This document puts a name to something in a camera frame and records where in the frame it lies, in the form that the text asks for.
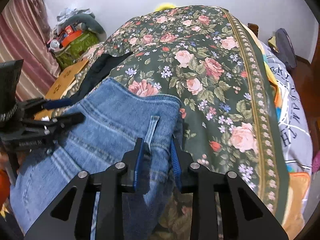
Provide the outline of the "yellow headboard pad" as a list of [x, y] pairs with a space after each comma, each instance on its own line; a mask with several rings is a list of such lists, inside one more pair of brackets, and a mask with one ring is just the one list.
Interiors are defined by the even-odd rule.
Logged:
[[176, 5], [174, 5], [172, 3], [161, 3], [155, 8], [154, 12], [168, 10], [168, 9], [174, 9], [174, 8], [176, 8]]

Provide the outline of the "black folded garment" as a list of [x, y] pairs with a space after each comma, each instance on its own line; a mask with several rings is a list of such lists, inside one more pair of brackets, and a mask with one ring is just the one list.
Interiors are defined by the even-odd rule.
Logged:
[[107, 77], [111, 70], [127, 59], [133, 52], [121, 56], [102, 54], [91, 66], [78, 91], [70, 97], [72, 104], [82, 100], [97, 84]]

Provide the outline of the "orange jacket sleeve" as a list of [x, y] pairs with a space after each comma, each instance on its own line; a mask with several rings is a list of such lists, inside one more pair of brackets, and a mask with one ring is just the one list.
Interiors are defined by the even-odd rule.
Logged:
[[3, 170], [0, 170], [0, 206], [4, 204], [4, 202], [9, 197], [10, 192], [10, 180], [7, 173]]

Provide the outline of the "striped red curtain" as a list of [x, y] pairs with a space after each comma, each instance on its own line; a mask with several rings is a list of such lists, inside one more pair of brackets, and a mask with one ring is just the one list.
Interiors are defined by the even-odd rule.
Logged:
[[23, 60], [20, 101], [45, 96], [61, 72], [47, 48], [49, 34], [44, 0], [9, 0], [1, 12], [1, 62]]

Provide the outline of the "orange box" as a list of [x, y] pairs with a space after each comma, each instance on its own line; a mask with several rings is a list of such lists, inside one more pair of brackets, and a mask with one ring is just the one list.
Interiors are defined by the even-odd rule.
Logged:
[[81, 30], [77, 30], [70, 35], [66, 36], [63, 41], [61, 42], [63, 47], [67, 47], [72, 41], [74, 41], [76, 38], [82, 35]]

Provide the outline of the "wooden lap desk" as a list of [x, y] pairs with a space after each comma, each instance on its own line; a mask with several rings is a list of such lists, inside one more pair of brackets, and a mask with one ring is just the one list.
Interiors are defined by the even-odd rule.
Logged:
[[[65, 68], [56, 81], [53, 83], [52, 87], [48, 90], [48, 93], [44, 97], [50, 100], [59, 100], [67, 94], [67, 91], [71, 89], [71, 86], [76, 83], [76, 75], [79, 74], [82, 69], [87, 65], [89, 59], [84, 58], [83, 60]], [[46, 117], [53, 117], [54, 114], [60, 115], [63, 108], [58, 108], [56, 110], [42, 110], [35, 115], [35, 120], [42, 120]]]

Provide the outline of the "green floral bedspread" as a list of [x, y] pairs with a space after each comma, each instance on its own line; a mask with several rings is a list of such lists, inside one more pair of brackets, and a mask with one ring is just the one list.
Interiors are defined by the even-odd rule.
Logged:
[[[238, 172], [281, 222], [289, 187], [277, 122], [281, 95], [249, 30], [226, 9], [201, 5], [135, 17], [96, 49], [73, 94], [102, 54], [128, 52], [86, 96], [108, 78], [140, 97], [175, 96], [183, 149], [211, 171]], [[192, 198], [174, 185], [147, 239], [187, 239]]]

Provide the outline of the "blue denim jeans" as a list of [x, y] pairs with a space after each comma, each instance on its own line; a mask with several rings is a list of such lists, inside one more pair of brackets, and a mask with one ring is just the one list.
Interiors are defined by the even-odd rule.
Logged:
[[135, 194], [123, 196], [125, 239], [147, 239], [172, 194], [170, 146], [181, 140], [181, 102], [171, 95], [140, 97], [112, 78], [73, 105], [83, 123], [63, 133], [49, 149], [34, 150], [23, 161], [10, 204], [23, 232], [80, 171], [98, 173], [121, 161], [138, 138], [149, 150]]

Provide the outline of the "grey printed blanket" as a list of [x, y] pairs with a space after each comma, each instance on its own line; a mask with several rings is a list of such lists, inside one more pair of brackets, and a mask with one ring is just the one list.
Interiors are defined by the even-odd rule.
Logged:
[[292, 76], [285, 64], [264, 43], [267, 64], [280, 88], [283, 104], [278, 127], [283, 156], [289, 172], [312, 173], [313, 146], [305, 112]]

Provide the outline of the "green patterned storage bag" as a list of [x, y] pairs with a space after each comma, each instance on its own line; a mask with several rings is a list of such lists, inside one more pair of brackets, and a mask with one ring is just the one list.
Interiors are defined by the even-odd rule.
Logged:
[[84, 31], [61, 51], [54, 53], [56, 61], [61, 69], [65, 69], [78, 61], [89, 47], [98, 43], [99, 39], [95, 33]]

